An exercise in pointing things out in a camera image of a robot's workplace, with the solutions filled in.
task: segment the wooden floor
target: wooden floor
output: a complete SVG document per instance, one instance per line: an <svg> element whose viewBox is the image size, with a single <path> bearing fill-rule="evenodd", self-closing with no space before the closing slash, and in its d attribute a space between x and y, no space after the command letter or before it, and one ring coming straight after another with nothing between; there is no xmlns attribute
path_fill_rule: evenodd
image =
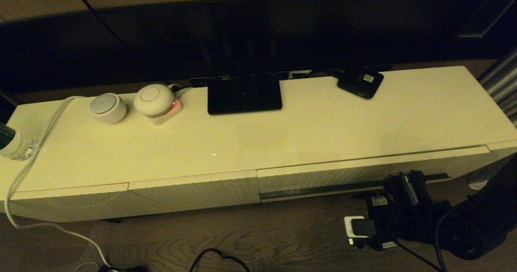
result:
<svg viewBox="0 0 517 272"><path fill-rule="evenodd" d="M428 188L434 199L450 199L452 204L473 193L465 177ZM432 271L400 248L354 250L348 244L343 217L365 213L364 202L342 194L128 218L121 224L89 221L65 226L98 241L111 265L146 265L153 272L188 271L199 252L208 247L242 259L252 272ZM0 270L4 272L72 272L86 261L100 263L96 250L81 239L53 228L18 231L0 216ZM431 246L407 246L436 263ZM457 259L449 252L444 252L444 259L449 272L515 271L517 231L475 261ZM85 266L79 271L96 270ZM196 271L243 270L209 253Z"/></svg>

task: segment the black device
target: black device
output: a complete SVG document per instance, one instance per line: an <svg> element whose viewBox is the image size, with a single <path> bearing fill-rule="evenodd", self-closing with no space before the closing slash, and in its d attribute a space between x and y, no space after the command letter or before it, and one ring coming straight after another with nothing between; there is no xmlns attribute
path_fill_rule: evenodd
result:
<svg viewBox="0 0 517 272"><path fill-rule="evenodd" d="M364 98L372 98L377 92L384 75L362 67L347 67L340 75L338 87Z"/></svg>
<svg viewBox="0 0 517 272"><path fill-rule="evenodd" d="M397 239L434 245L441 265L440 249L461 259L478 259L517 227L515 166L513 156L478 193L455 207L447 200L431 200L420 171L388 176L386 192L354 195L366 200L369 214L369 219L353 221L354 233L355 226L363 226L355 234L364 232L366 244L377 251L400 245Z"/></svg>
<svg viewBox="0 0 517 272"><path fill-rule="evenodd" d="M222 75L208 81L211 115L282 109L277 75L273 73Z"/></svg>

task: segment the glass bottle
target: glass bottle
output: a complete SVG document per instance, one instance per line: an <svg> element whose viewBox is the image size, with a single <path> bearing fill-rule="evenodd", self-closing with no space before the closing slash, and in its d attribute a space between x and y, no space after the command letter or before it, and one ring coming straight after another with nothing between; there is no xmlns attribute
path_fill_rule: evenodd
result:
<svg viewBox="0 0 517 272"><path fill-rule="evenodd" d="M36 143L22 132L0 123L0 155L14 160L26 160L36 150Z"/></svg>

